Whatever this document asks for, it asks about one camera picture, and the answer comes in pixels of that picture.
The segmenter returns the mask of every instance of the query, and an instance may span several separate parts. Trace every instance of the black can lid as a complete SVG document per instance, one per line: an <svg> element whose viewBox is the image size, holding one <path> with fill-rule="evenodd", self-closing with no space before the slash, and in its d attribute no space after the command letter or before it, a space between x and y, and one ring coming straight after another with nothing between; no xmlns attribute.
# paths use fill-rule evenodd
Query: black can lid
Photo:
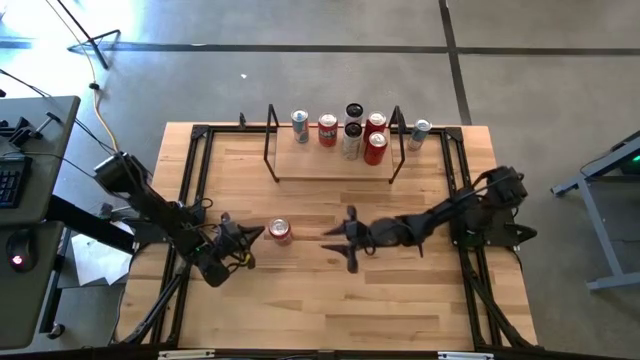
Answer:
<svg viewBox="0 0 640 360"><path fill-rule="evenodd" d="M362 116L363 112L364 110L362 109L362 105L360 104L353 103L353 104L347 105L347 115L351 117Z"/></svg>
<svg viewBox="0 0 640 360"><path fill-rule="evenodd" d="M348 137L358 137L362 134L362 125L358 123L349 123L345 126L344 133Z"/></svg>

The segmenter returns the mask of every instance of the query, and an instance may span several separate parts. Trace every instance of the white cable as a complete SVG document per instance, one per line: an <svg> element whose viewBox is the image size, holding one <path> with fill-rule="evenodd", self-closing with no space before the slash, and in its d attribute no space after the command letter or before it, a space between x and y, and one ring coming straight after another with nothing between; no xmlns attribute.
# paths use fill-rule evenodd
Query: white cable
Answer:
<svg viewBox="0 0 640 360"><path fill-rule="evenodd" d="M84 56L87 58L87 61L89 61L89 66L91 67L91 76L93 77L93 83L94 84L98 84L98 81L96 80L96 71L93 68L93 63L91 62L91 58L89 57L89 54L87 54L87 50L85 50L84 45L82 45L82 42L80 41L80 39L78 39L76 34L73 32L73 30L71 30L69 25L64 21L62 16L60 16L60 13L58 13L56 8L54 8L53 5L51 5L49 0L45 0L45 1L47 2L49 7L51 8L51 10L53 10L53 12L58 16L60 21L62 21L64 26L67 28L67 30L69 30L71 35L73 35L73 37L78 42L78 46L80 46L80 48L82 49L82 52L84 53ZM116 138L115 138L115 136L113 136L113 133L111 132L111 129L109 129L109 126L107 125L107 122L104 121L104 119L102 118L102 114L100 114L100 109L98 107L98 91L99 90L98 89L91 89L91 90L93 91L93 110L95 111L96 116L98 117L98 120L100 120L100 123L102 124L104 129L107 131L107 134L109 134L109 137L111 138L111 143L113 144L113 149L117 153L120 150L118 149L118 144L116 143Z"/></svg>

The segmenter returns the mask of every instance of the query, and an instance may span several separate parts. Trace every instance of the silver soda can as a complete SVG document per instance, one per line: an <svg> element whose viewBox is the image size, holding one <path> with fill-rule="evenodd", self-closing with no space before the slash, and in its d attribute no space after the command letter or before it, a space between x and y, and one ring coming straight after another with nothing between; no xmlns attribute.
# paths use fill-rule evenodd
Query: silver soda can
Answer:
<svg viewBox="0 0 640 360"><path fill-rule="evenodd" d="M356 122L362 125L363 113L364 110L362 109L362 105L356 103L347 105L347 110L345 111L344 126L347 126L347 124L352 122Z"/></svg>
<svg viewBox="0 0 640 360"><path fill-rule="evenodd" d="M309 141L309 113L307 110L298 109L291 112L291 124L297 142L306 143Z"/></svg>
<svg viewBox="0 0 640 360"><path fill-rule="evenodd" d="M342 156L346 160L355 160L360 151L360 139L362 139L362 125L359 123L349 123L344 127L342 137Z"/></svg>
<svg viewBox="0 0 640 360"><path fill-rule="evenodd" d="M411 151L419 150L422 147L424 139L431 130L431 123L424 119L418 119L415 125L413 125L413 131L411 131L411 137L409 138L409 144L407 147Z"/></svg>

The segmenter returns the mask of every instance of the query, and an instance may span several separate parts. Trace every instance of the black cable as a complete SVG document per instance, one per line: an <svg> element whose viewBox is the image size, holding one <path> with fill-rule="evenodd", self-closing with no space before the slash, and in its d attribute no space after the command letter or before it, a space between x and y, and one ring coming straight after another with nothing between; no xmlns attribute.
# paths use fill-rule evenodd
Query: black cable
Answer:
<svg viewBox="0 0 640 360"><path fill-rule="evenodd" d="M81 173L85 174L86 176L88 176L89 178L91 178L93 180L93 176L91 176L91 174L89 174L88 172L82 170L78 165L72 163L71 161L65 159L62 156L58 156L56 154L51 154L51 153L40 153L40 152L20 152L20 151L12 151L12 152L8 152L8 153L4 153L2 156L7 156L7 155L11 155L11 154L22 154L22 155L36 155L36 156L53 156L55 158L58 158L60 160L66 161L69 165L73 166L74 168L76 168L78 171L80 171Z"/></svg>
<svg viewBox="0 0 640 360"><path fill-rule="evenodd" d="M593 164L594 162L596 162L596 161L598 161L598 160L602 160L603 158L605 158L605 157L606 157L607 155L609 155L609 154L610 154L610 153L606 153L606 154L604 154L604 155L601 155L600 157L597 157L597 158L595 158L595 159L593 159L593 160L589 161L588 163L586 163L586 164L582 165L582 166L580 167L580 174L582 174L584 177L589 177L589 175L587 175L587 174L585 174L585 173L584 173L584 168L586 168L587 166L589 166L589 165Z"/></svg>
<svg viewBox="0 0 640 360"><path fill-rule="evenodd" d="M518 260L518 264L520 265L520 272L522 272L522 260L520 260L520 255L518 255L518 252L516 252L516 250L511 246L507 246L507 250L509 250L511 253L513 253L513 255L516 256L516 260Z"/></svg>
<svg viewBox="0 0 640 360"><path fill-rule="evenodd" d="M95 140L98 145L100 145L100 147L109 155L113 154L115 151L113 150L113 148L107 144L105 144L104 142L102 142L100 139L98 139L93 132L89 129L89 127L87 125L85 125L82 121L80 121L80 119L76 118L75 119L76 124L78 124L78 127L81 128L82 130L84 130L84 132L87 133L87 135L89 135L93 140Z"/></svg>
<svg viewBox="0 0 640 360"><path fill-rule="evenodd" d="M42 96L43 98L53 98L53 96L51 96L51 94L47 93L46 91L44 91L44 90L42 90L42 89L40 89L40 88L38 88L36 86L33 86L31 84L28 84L28 83L20 80L19 78L9 74L8 72L6 72L6 71L4 71L2 69L0 69L0 74L6 75L6 76L12 78L13 80L19 82L20 84L22 84L22 85L28 87L29 89L35 91L36 93L38 93L38 95ZM98 137L96 137L93 134L93 132L89 129L89 127L87 127L84 123L82 123L82 121L80 121L77 117L75 118L75 122L76 122L76 124L78 124L78 126L82 130L84 130L87 133L87 135L89 135L92 139L97 141L98 145L100 145L100 147L102 147L102 149L104 151L106 151L109 155L111 155L111 154L113 154L115 152L111 146L109 146L109 145L105 144L104 142L100 141L98 139Z"/></svg>
<svg viewBox="0 0 640 360"><path fill-rule="evenodd" d="M210 198L202 198L202 199L196 201L195 203L193 203L192 206L197 206L197 205L201 204L205 200L209 201L209 206L203 206L202 207L203 209L208 209L208 208L213 206L213 200L211 200Z"/></svg>
<svg viewBox="0 0 640 360"><path fill-rule="evenodd" d="M5 75L5 76L8 76L8 77L12 78L13 80L15 80L15 81L19 82L20 84L22 84L22 85L24 85L24 86L28 87L29 89L31 89L31 90L33 90L33 91L37 92L37 93L38 93L38 94L40 94L40 96L42 96L42 97L51 97L51 95L49 95L49 93L47 93L47 92L43 91L42 89L39 89L39 88L37 88L37 87L35 87L35 86L33 86L33 85L27 84L26 82L24 82L24 81L22 81L22 80L18 79L17 77L15 77L15 76L13 76L13 75L9 74L8 72L6 72L6 71L4 71L4 70L2 70L2 69L0 69L0 74L2 74L2 75Z"/></svg>

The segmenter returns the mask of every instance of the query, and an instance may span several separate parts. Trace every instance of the computer keyboard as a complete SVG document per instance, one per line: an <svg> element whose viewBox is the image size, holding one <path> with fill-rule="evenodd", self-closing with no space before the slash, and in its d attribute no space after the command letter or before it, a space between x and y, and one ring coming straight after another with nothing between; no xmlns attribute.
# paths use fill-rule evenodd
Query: computer keyboard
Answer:
<svg viewBox="0 0 640 360"><path fill-rule="evenodd" d="M18 207L30 169L30 157L0 157L0 209Z"/></svg>

